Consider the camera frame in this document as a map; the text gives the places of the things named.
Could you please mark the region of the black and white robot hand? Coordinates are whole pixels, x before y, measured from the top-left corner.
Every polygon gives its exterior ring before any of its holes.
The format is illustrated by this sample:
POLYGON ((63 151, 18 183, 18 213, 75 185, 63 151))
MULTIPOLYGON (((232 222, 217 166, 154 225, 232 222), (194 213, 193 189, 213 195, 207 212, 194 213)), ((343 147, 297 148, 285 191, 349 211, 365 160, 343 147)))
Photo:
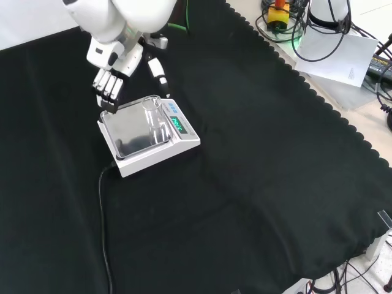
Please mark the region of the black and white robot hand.
POLYGON ((145 45, 164 50, 168 39, 162 34, 141 36, 128 53, 119 41, 103 45, 95 39, 91 40, 88 61, 99 68, 93 79, 92 89, 98 106, 104 111, 113 114, 118 111, 126 79, 136 71, 145 45))

